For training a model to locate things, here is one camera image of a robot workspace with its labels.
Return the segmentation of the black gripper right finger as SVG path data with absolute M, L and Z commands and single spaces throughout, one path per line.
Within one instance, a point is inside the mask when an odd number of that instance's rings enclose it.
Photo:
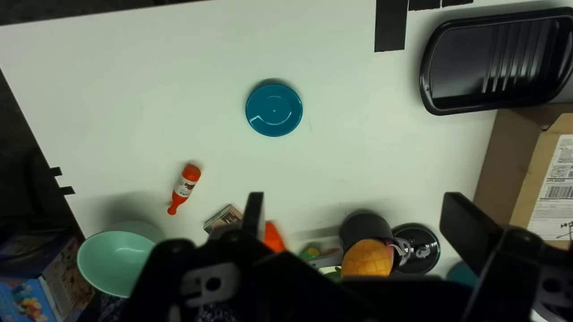
M 503 233 L 502 226 L 459 192 L 444 196 L 439 230 L 464 262 L 485 262 Z

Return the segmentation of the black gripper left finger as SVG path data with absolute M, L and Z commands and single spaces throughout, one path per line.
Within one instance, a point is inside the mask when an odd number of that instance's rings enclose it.
M 247 198 L 244 210 L 242 235 L 247 239 L 256 239 L 260 235 L 260 223 L 263 214 L 263 194 L 253 192 Z

